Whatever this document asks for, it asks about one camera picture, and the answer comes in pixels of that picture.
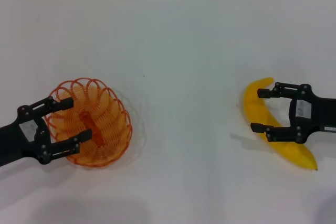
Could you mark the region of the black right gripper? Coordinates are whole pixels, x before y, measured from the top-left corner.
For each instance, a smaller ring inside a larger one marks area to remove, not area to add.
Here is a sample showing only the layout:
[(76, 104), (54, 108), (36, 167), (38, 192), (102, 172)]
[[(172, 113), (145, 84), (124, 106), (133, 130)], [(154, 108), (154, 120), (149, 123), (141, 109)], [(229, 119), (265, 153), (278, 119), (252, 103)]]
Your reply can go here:
[(272, 89), (258, 89), (257, 95), (263, 99), (292, 99), (289, 107), (290, 126), (250, 124), (252, 131), (265, 134), (268, 142), (304, 144), (314, 132), (335, 132), (335, 99), (316, 96), (308, 84), (276, 82)]

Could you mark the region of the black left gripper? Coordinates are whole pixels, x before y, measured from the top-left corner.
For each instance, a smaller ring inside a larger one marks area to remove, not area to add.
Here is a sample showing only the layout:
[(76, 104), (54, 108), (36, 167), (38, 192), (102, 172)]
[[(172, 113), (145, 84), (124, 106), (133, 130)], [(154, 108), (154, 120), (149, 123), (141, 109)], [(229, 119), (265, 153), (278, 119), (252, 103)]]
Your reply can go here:
[(59, 158), (79, 154), (80, 144), (92, 138), (92, 130), (87, 129), (60, 142), (51, 142), (50, 132), (43, 116), (71, 109), (73, 98), (56, 101), (52, 96), (32, 105), (17, 109), (17, 118), (1, 127), (1, 166), (24, 157), (36, 159), (46, 165)]

